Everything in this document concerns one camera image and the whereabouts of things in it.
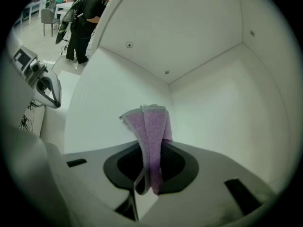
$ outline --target white table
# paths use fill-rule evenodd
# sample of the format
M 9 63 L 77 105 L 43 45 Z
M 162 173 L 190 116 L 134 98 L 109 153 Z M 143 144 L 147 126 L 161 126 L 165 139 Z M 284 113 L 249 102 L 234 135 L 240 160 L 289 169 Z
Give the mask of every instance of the white table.
M 72 7 L 72 4 L 74 2 L 63 2 L 56 4 L 56 11 L 55 11 L 55 17 L 57 17 L 57 14 L 66 14 L 66 12 Z
M 31 2 L 29 4 L 26 5 L 25 9 L 29 8 L 29 19 L 28 19 L 28 24 L 31 23 L 31 19 L 32 19 L 32 12 L 33 12 L 33 6 L 35 5 L 39 5 L 39 15 L 38 18 L 41 17 L 41 10 L 42 10 L 42 0 L 38 1 L 38 2 Z M 20 16 L 20 24 L 22 24 L 22 18 L 23 18 L 23 13 L 21 13 Z

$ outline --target chair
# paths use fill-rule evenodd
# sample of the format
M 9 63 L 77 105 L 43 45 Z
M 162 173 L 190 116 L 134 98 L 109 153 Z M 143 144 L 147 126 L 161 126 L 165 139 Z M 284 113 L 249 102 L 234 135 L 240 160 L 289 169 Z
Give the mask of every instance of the chair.
M 52 26 L 52 36 L 53 36 L 53 24 L 58 22 L 60 28 L 60 19 L 54 17 L 55 17 L 55 13 L 50 9 L 41 10 L 41 22 L 43 23 L 44 36 L 45 36 L 45 24 L 49 24 Z

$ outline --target towel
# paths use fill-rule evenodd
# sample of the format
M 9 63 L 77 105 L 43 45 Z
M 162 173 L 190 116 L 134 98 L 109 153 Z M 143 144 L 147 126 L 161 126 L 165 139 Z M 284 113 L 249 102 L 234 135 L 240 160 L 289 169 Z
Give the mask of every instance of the towel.
M 154 194 L 158 195 L 163 184 L 160 167 L 161 143 L 163 139 L 172 140 L 169 112 L 164 106 L 141 106 L 120 118 L 134 132 L 142 150 L 143 169 L 134 183 L 135 190 L 144 195 L 151 187 Z

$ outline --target white wall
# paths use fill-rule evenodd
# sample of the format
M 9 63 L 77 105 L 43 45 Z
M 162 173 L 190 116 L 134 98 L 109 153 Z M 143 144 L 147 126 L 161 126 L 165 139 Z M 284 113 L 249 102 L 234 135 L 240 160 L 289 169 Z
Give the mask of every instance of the white wall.
M 111 1 L 102 15 L 95 36 L 100 35 L 100 46 L 167 83 L 242 42 L 239 0 L 119 2 L 113 10 L 118 0 Z M 126 47 L 128 41 L 134 43 L 132 49 Z
M 286 108 L 290 132 L 291 170 L 302 151 L 302 54 L 287 21 L 272 1 L 240 1 L 243 14 L 243 43 L 267 68 L 279 88 Z M 250 30 L 255 32 L 255 37 L 250 35 Z
M 175 141 L 220 152 L 267 183 L 287 168 L 289 135 L 268 71 L 240 44 L 170 84 Z
M 65 153 L 136 140 L 119 117 L 151 104 L 166 106 L 174 137 L 177 123 L 169 86 L 123 57 L 99 48 L 90 58 L 71 100 L 65 126 Z

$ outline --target tiled floor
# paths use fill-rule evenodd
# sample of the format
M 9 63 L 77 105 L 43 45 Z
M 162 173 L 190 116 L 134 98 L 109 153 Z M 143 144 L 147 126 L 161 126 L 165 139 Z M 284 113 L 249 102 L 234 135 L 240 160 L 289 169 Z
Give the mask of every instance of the tiled floor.
M 81 75 L 84 70 L 84 66 L 78 63 L 67 62 L 65 60 L 66 51 L 64 50 L 66 41 L 61 41 L 59 44 L 55 44 L 55 40 L 58 34 L 58 26 L 53 30 L 53 37 L 51 36 L 51 25 L 45 25 L 45 36 L 43 36 L 43 24 L 41 19 L 38 19 L 38 13 L 32 15 L 31 24 L 28 21 L 23 22 L 22 25 L 18 23 L 15 26 L 15 31 L 18 38 L 22 41 L 23 46 L 32 50 L 38 54 L 38 59 L 47 65 L 47 67 L 52 68 L 53 71 L 59 75 L 60 72 L 67 71 L 77 75 Z M 69 40 L 71 36 L 70 31 L 65 35 L 65 39 Z M 91 42 L 87 50 L 87 56 L 90 55 Z

